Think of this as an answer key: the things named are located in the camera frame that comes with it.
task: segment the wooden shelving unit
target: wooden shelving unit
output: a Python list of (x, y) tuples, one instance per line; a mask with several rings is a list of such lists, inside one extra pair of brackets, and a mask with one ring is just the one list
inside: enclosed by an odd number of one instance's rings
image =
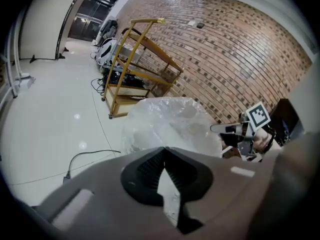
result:
[[(148, 23), (147, 27), (144, 29), (143, 33), (140, 33), (139, 31), (134, 29), (135, 24), (137, 23)], [(151, 41), (149, 38), (146, 37), (146, 34), (148, 33), (149, 29), (152, 27), (153, 24), (164, 24), (165, 19), (163, 18), (143, 18), (143, 19), (133, 19), (131, 20), (131, 26), (130, 28), (125, 32), (124, 37), (121, 41), (121, 44), (119, 45), (114, 60), (112, 62), (112, 66), (109, 71), (109, 75), (106, 81), (104, 94), (102, 97), (102, 101), (106, 101), (109, 109), (110, 114), (109, 118), (112, 119), (113, 116), (126, 116), (129, 112), (130, 108), (139, 102), (139, 99), (132, 98), (133, 96), (139, 96), (134, 95), (134, 93), (141, 93), (141, 88), (135, 88), (135, 87), (129, 87), (122, 85), (123, 79), (126, 74), (132, 74), (135, 76), (138, 76), (140, 78), (148, 79), (152, 82), (154, 82), (154, 85), (151, 89), (151, 92), (157, 85), (164, 85), (165, 89), (162, 93), (162, 96), (164, 96), (169, 90), (170, 87), (174, 85), (178, 77), (183, 72), (183, 69), (180, 68), (170, 56), (168, 56), (158, 45), (156, 45), (153, 41)], [(131, 38), (135, 41), (135, 45), (128, 56), (127, 59), (120, 58), (120, 51), (125, 44), (125, 41), (127, 38)], [(138, 65), (137, 63), (132, 62), (132, 59), (135, 55), (136, 50), (138, 49), (139, 45), (142, 45), (145, 49), (148, 49), (152, 53), (154, 53), (156, 56), (158, 56), (162, 61), (166, 63), (166, 66), (161, 72), (154, 72), (153, 70), (149, 69), (147, 66), (144, 65)], [(112, 71), (115, 67), (116, 62), (118, 62), (121, 67), (123, 68), (123, 71), (121, 73), (120, 79), (118, 81), (118, 84), (115, 85), (109, 84)], [(163, 73), (168, 70), (168, 66), (173, 67), (175, 70), (177, 70), (177, 74), (175, 77), (170, 81), (165, 79), (162, 75)], [(132, 90), (124, 92), (125, 88), (132, 88)], [(149, 93), (149, 90), (145, 91), (144, 98), (147, 97)]]

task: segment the plastic bag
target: plastic bag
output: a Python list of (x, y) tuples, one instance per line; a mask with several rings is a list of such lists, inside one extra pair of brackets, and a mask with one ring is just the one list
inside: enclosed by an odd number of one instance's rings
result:
[(130, 154), (157, 147), (175, 147), (222, 157), (221, 139), (210, 131), (214, 123), (192, 98), (146, 98), (139, 101), (125, 119), (121, 151)]

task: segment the doorway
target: doorway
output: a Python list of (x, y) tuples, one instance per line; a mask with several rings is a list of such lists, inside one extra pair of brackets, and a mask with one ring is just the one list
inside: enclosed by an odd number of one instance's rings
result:
[(70, 29), (69, 37), (92, 41), (117, 0), (84, 0)]

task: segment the white floor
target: white floor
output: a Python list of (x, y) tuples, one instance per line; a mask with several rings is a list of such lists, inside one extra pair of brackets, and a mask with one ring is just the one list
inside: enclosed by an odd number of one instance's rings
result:
[[(120, 150), (125, 117), (109, 120), (109, 109), (91, 87), (101, 78), (89, 42), (70, 39), (65, 59), (21, 61), (36, 78), (12, 101), (0, 138), (1, 169), (12, 193), (38, 205), (59, 187), (71, 158), (80, 152)], [(119, 156), (112, 151), (84, 154), (71, 176), (93, 163)]]

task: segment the brick wall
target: brick wall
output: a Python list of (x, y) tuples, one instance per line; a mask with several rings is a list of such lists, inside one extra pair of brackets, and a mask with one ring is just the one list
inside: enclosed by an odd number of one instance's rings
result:
[[(168, 95), (194, 98), (219, 123), (235, 122), (259, 101), (271, 111), (311, 64), (283, 27), (236, 0), (129, 0), (119, 30), (137, 18), (166, 19), (147, 37), (184, 68)], [(191, 20), (204, 28), (187, 25)], [(159, 62), (152, 54), (148, 59)]]

